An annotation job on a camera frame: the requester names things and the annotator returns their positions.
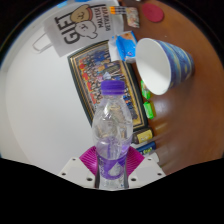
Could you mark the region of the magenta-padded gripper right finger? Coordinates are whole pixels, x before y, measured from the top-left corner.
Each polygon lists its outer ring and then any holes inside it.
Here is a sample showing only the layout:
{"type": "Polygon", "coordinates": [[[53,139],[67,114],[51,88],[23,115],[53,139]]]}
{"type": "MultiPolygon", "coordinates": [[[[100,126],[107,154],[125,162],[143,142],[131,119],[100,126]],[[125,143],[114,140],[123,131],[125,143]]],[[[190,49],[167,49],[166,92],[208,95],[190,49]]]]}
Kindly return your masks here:
{"type": "Polygon", "coordinates": [[[165,173],[158,165],[159,157],[152,153],[144,157],[131,147],[127,154],[126,176],[129,189],[143,187],[149,183],[165,177],[165,173]]]}

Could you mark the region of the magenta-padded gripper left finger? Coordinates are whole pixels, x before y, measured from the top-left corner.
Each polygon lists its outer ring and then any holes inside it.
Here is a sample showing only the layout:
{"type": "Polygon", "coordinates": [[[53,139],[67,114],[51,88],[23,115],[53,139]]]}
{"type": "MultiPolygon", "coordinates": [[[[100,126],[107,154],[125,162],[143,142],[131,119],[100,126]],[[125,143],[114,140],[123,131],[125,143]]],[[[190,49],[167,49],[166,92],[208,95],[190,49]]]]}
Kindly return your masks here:
{"type": "Polygon", "coordinates": [[[80,157],[72,157],[58,176],[81,187],[97,189],[99,174],[95,147],[89,148],[80,157]]]}

